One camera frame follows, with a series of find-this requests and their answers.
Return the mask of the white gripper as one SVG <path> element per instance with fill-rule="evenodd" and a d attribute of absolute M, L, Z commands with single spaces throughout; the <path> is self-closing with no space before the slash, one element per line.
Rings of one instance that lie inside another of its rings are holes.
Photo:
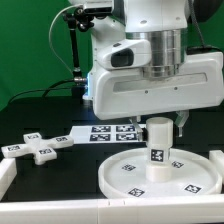
<path fill-rule="evenodd" d="M 189 117 L 189 109 L 217 106 L 224 100 L 220 52 L 189 55 L 175 76 L 150 79 L 143 70 L 100 69 L 94 83 L 93 110 L 101 119 L 131 117 L 137 139 L 147 140 L 140 127 L 142 115 L 177 111 L 178 136 Z"/>

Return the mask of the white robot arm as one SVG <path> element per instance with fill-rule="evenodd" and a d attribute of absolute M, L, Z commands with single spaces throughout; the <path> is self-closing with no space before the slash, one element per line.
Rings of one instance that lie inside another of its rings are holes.
<path fill-rule="evenodd" d="M 128 118 L 140 141 L 144 115 L 189 111 L 224 100 L 223 54 L 187 53 L 189 0 L 68 0 L 78 28 L 90 29 L 93 66 L 84 98 L 101 120 Z"/>

